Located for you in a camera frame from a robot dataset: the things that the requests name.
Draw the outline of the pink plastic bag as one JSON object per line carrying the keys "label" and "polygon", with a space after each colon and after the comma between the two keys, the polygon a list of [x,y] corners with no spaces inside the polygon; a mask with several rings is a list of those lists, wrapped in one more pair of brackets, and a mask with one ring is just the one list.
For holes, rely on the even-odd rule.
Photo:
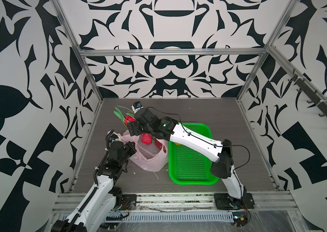
{"label": "pink plastic bag", "polygon": [[124,144],[134,142],[136,153],[130,160],[145,171],[158,172],[168,163],[168,141],[152,140],[150,145],[142,142],[142,136],[130,136],[128,131],[123,134],[114,133]]}

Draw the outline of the red dragon fruit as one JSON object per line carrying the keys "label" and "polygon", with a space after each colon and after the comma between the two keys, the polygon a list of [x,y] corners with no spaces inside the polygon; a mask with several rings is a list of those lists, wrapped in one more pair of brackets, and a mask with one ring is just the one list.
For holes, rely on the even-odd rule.
{"label": "red dragon fruit", "polygon": [[135,121],[134,112],[127,107],[116,106],[114,108],[114,114],[121,120],[126,128],[128,123]]}

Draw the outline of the red round lychee fruit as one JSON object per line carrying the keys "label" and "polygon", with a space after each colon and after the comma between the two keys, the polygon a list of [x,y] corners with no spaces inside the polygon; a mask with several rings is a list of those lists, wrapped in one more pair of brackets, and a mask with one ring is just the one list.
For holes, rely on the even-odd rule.
{"label": "red round lychee fruit", "polygon": [[142,135],[142,143],[145,144],[145,145],[151,145],[152,136],[150,134],[144,133]]}

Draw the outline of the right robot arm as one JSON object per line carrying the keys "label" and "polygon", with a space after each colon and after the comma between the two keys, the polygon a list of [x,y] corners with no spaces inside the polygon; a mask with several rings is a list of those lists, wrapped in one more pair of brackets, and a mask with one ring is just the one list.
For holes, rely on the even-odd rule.
{"label": "right robot arm", "polygon": [[160,119],[139,101],[132,105],[132,111],[135,121],[127,124],[131,136],[147,133],[157,139],[184,145],[204,155],[212,161],[211,174],[221,179],[228,191],[227,196],[218,200],[217,209],[247,209],[247,190],[236,173],[233,145],[229,140],[221,142],[210,139],[170,117]]}

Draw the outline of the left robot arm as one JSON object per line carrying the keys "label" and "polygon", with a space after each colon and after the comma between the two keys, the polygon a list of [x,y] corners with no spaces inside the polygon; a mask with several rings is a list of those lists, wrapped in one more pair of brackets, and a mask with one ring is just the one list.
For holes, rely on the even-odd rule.
{"label": "left robot arm", "polygon": [[115,187],[123,167],[137,152],[134,142],[107,141],[106,154],[93,174],[94,184],[75,210],[57,220],[52,232],[96,232],[109,212],[121,205],[122,190]]}

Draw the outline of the green plastic basket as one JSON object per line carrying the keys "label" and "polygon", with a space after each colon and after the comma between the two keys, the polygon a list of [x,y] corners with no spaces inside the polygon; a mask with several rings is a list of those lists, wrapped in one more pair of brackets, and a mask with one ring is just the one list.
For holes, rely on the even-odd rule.
{"label": "green plastic basket", "polygon": [[168,173],[179,185],[214,185],[219,178],[210,173],[212,161],[184,145],[169,142]]}

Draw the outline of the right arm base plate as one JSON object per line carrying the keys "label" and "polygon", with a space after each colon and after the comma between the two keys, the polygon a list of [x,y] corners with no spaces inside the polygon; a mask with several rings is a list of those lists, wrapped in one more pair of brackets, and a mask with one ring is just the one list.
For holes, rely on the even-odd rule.
{"label": "right arm base plate", "polygon": [[233,198],[227,193],[215,193],[214,202],[219,210],[254,209],[255,207],[251,193],[245,193],[241,199]]}

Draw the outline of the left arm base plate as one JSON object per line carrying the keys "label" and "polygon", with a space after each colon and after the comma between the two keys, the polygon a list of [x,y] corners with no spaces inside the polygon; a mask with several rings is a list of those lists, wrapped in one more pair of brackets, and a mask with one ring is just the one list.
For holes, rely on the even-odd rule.
{"label": "left arm base plate", "polygon": [[133,210],[136,207],[136,194],[123,194],[117,201],[118,209],[121,211]]}

